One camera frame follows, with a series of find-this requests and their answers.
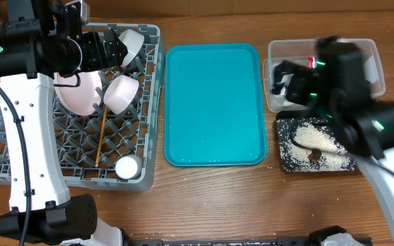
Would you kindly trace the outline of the grey bowl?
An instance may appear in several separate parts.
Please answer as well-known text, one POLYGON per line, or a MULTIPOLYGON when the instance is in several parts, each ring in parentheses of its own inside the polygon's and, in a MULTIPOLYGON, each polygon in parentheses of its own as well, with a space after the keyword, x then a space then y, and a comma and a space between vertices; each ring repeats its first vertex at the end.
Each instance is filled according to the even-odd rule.
POLYGON ((140 52, 144 43, 144 36, 132 29, 128 29, 122 32, 118 38, 127 48, 127 54, 121 64, 121 67, 124 68, 128 66, 140 52))

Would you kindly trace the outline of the pink bowl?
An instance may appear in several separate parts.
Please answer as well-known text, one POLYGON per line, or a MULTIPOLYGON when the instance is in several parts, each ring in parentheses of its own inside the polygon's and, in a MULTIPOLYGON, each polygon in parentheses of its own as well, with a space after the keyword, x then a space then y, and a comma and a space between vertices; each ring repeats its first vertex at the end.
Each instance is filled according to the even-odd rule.
POLYGON ((104 94, 104 104, 114 113, 122 113, 135 98, 140 82, 131 77, 116 77, 104 94))

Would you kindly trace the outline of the large white plate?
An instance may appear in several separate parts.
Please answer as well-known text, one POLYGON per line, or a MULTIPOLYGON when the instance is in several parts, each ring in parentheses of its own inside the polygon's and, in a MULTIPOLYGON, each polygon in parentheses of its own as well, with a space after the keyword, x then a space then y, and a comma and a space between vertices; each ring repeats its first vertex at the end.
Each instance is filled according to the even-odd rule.
POLYGON ((55 73, 54 86, 59 101, 67 110, 77 115, 87 116, 95 112, 93 104, 100 104, 101 97, 96 88, 102 88, 101 77, 98 71, 80 72, 80 86, 62 87, 62 85, 76 85, 75 75, 64 78, 55 73))

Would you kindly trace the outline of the white cup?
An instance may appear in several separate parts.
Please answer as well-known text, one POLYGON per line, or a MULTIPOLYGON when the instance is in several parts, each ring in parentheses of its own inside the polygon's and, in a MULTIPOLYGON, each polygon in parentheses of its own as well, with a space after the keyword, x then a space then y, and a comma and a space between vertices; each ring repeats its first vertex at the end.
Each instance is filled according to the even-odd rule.
POLYGON ((126 155, 116 161, 114 170, 119 178, 128 180, 139 176, 142 172, 143 160, 134 155, 126 155))

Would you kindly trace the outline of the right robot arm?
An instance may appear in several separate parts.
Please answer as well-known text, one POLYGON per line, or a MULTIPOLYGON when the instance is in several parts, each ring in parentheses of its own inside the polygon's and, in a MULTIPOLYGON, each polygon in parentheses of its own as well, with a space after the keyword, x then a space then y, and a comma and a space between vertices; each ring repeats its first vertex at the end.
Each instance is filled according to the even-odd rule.
POLYGON ((315 68, 282 61, 269 69, 304 118, 319 117, 354 159, 380 203, 394 240, 394 102, 371 97, 364 62, 319 59, 315 68))

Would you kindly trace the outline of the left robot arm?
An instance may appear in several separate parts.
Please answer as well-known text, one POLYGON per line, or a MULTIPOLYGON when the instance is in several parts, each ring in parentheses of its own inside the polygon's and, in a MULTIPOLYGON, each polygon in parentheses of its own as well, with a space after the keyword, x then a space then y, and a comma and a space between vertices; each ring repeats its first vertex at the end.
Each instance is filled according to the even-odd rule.
POLYGON ((98 218, 91 195, 70 194, 57 155, 54 76, 103 69, 105 52, 96 39, 96 33, 80 31, 0 36, 0 107, 12 177, 1 236, 20 244, 131 244, 124 230, 98 218))

